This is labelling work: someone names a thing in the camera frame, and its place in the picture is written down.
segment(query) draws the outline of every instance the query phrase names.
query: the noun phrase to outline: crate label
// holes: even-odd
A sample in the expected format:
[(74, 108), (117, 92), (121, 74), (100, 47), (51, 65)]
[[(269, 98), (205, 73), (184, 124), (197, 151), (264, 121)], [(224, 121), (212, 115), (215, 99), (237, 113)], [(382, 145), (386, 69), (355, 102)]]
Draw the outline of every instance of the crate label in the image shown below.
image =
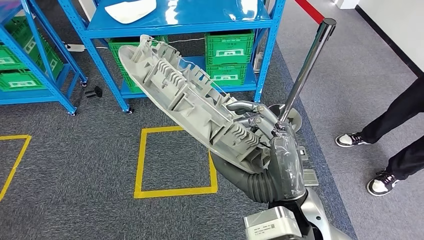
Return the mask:
[(223, 43), (230, 43), (230, 42), (240, 42), (240, 39), (223, 39)]
[(37, 86), (37, 84), (33, 80), (31, 80), (31, 81), (13, 81), (13, 82), (9, 82), (9, 86), (11, 88), (21, 88), (21, 87), (33, 87), (33, 86)]
[(215, 57), (243, 56), (244, 54), (244, 49), (218, 50)]
[(0, 58), (0, 64), (14, 64), (14, 63), (15, 61), (10, 56)]
[(213, 80), (220, 81), (220, 80), (238, 80), (239, 75), (215, 75), (213, 76)]
[(52, 59), (50, 62), (50, 69), (52, 71), (55, 70), (57, 64), (58, 64), (58, 61), (56, 61), (55, 59)]
[(35, 46), (36, 42), (34, 41), (34, 36), (32, 36), (23, 49), (25, 50), (25, 53), (29, 54)]

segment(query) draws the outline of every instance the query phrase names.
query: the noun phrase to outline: gray plastic car part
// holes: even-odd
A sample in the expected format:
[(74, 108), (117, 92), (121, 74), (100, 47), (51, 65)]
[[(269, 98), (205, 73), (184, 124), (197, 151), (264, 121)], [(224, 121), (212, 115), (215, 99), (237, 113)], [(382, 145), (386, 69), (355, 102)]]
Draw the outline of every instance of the gray plastic car part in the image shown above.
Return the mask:
[(237, 122), (237, 115), (226, 108), (233, 103), (229, 94), (221, 95), (200, 67), (184, 61), (180, 52), (148, 35), (140, 45), (119, 48), (119, 59), (131, 79), (153, 103), (214, 154), (248, 173), (264, 167), (262, 134), (255, 134)]

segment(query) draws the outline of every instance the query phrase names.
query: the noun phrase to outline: yellow tape square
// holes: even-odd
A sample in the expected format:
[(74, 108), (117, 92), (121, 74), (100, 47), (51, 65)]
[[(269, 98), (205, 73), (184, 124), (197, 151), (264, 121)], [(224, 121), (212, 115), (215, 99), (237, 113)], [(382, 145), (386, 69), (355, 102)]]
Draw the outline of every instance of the yellow tape square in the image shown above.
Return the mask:
[(14, 140), (14, 139), (25, 139), (25, 142), (23, 143), (23, 146), (20, 149), (20, 152), (19, 152), (19, 154), (16, 158), (16, 161), (13, 164), (13, 167), (12, 167), (12, 170), (10, 171), (10, 173), (9, 173), (9, 176), (6, 179), (6, 182), (4, 183), (3, 187), (1, 188), (0, 201), (2, 201), (3, 197), (6, 194), (6, 191), (8, 190), (9, 185), (11, 184), (13, 176), (15, 175), (15, 172), (16, 172), (16, 168), (18, 167), (19, 163), (21, 162), (21, 159), (24, 156), (24, 153), (27, 150), (28, 145), (30, 144), (31, 136), (30, 135), (0, 136), (0, 140)]
[(218, 191), (217, 170), (215, 169), (214, 164), (212, 162), (211, 153), (208, 153), (210, 186), (142, 191), (143, 168), (144, 168), (145, 155), (146, 155), (147, 134), (174, 132), (174, 131), (183, 131), (183, 128), (180, 126), (165, 126), (165, 127), (152, 127), (152, 128), (141, 129), (140, 150), (138, 153), (137, 173), (135, 175), (135, 189), (134, 189), (135, 199), (173, 197), (173, 196), (198, 195), (198, 194), (214, 194)]

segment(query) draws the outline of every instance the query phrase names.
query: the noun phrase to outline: black pants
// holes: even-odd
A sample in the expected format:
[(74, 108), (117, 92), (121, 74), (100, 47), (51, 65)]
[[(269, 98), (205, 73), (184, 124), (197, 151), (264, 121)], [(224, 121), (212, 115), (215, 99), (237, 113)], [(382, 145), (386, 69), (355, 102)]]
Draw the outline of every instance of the black pants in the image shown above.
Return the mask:
[[(384, 134), (423, 112), (424, 76), (421, 76), (390, 104), (385, 113), (364, 127), (360, 135), (365, 142), (373, 144)], [(424, 136), (391, 157), (386, 168), (399, 180), (405, 180), (421, 169), (424, 169)]]

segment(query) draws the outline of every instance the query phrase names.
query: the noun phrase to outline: black cable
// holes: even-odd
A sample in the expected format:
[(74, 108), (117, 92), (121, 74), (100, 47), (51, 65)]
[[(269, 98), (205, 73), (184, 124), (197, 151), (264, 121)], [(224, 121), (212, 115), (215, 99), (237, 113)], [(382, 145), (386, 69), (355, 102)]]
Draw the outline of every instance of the black cable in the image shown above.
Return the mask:
[(265, 147), (267, 147), (267, 148), (271, 149), (271, 147), (270, 147), (270, 146), (266, 145), (266, 144), (265, 144), (265, 143), (263, 143), (263, 142), (261, 142), (260, 144), (261, 144), (262, 146), (265, 146)]

